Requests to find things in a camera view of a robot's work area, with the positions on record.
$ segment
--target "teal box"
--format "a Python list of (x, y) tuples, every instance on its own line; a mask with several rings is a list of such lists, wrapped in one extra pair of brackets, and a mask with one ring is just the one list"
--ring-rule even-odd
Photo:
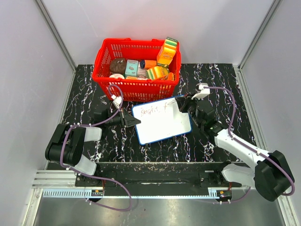
[(127, 60), (127, 67), (125, 72), (126, 77), (127, 76), (137, 77), (138, 64), (139, 62), (137, 60)]

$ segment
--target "handwriting on whiteboard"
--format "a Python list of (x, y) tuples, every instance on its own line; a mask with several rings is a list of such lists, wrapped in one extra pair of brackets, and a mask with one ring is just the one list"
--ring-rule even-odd
[(164, 106), (150, 106), (147, 108), (141, 108), (141, 117), (146, 115), (152, 115), (156, 113), (165, 113), (168, 103), (166, 102)]

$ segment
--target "brown round object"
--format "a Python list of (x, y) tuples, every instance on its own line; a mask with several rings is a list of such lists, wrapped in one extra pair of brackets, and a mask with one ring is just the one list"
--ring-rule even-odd
[(110, 63), (110, 71), (114, 74), (124, 74), (127, 67), (125, 58), (116, 58)]

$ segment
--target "blue border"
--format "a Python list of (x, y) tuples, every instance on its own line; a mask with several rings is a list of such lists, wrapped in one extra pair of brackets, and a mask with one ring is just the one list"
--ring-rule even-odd
[[(178, 95), (178, 96), (174, 96), (174, 97), (169, 97), (169, 98), (164, 98), (164, 99), (160, 99), (160, 100), (155, 100), (155, 101), (147, 102), (147, 103), (140, 104), (140, 105), (146, 105), (146, 104), (149, 104), (149, 103), (154, 103), (154, 102), (158, 102), (158, 101), (162, 101), (162, 100), (168, 100), (168, 99), (171, 99), (171, 98), (182, 97), (182, 96), (184, 96), (184, 95)], [(137, 106), (140, 106), (140, 105), (135, 105), (135, 106), (132, 107), (132, 114), (133, 114), (133, 116), (134, 116), (133, 108), (134, 108), (134, 107), (137, 107)], [(191, 122), (191, 117), (190, 117), (189, 114), (188, 114), (188, 116), (189, 116), (189, 121), (190, 121), (190, 131), (187, 132), (187, 133), (191, 133), (191, 132), (192, 132), (192, 122)], [(146, 144), (152, 144), (152, 143), (155, 143), (155, 142), (158, 142), (158, 141), (161, 141), (161, 140), (166, 140), (166, 139), (169, 139), (169, 138), (172, 138), (172, 137), (180, 136), (180, 135), (183, 135), (183, 134), (187, 134), (187, 133), (181, 133), (181, 134), (178, 134), (178, 135), (175, 135), (175, 136), (166, 137), (166, 138), (161, 139), (161, 140), (156, 140), (156, 141), (153, 141), (153, 142), (150, 142), (150, 143), (141, 144), (141, 143), (140, 143), (139, 134), (138, 134), (138, 132), (137, 132), (137, 125), (135, 125), (135, 127), (136, 127), (136, 133), (137, 133), (137, 136), (138, 136), (138, 142), (139, 142), (139, 144), (142, 145), (142, 146), (144, 146), (144, 145), (146, 145)]]

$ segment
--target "black marble table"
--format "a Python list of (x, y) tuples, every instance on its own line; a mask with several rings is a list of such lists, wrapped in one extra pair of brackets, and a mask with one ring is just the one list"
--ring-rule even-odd
[[(110, 101), (102, 89), (92, 80), (93, 65), (79, 65), (64, 113), (63, 123), (88, 124), (93, 112), (101, 112), (111, 107)], [(198, 83), (209, 86), (222, 86), (232, 91), (237, 105), (233, 123), (233, 132), (251, 144), (255, 144), (246, 108), (239, 90), (238, 81), (231, 64), (182, 64), (181, 77), (174, 95), (193, 91)], [(229, 95), (221, 90), (212, 90), (209, 95), (217, 119), (229, 124), (232, 114), (232, 102)], [(124, 102), (124, 107), (131, 112), (132, 106), (141, 102)], [(105, 139), (98, 142), (87, 142), (84, 155), (95, 162), (220, 162), (240, 161), (229, 152), (206, 143), (200, 139), (197, 128), (192, 132), (150, 144), (139, 145), (135, 127), (109, 128)]]

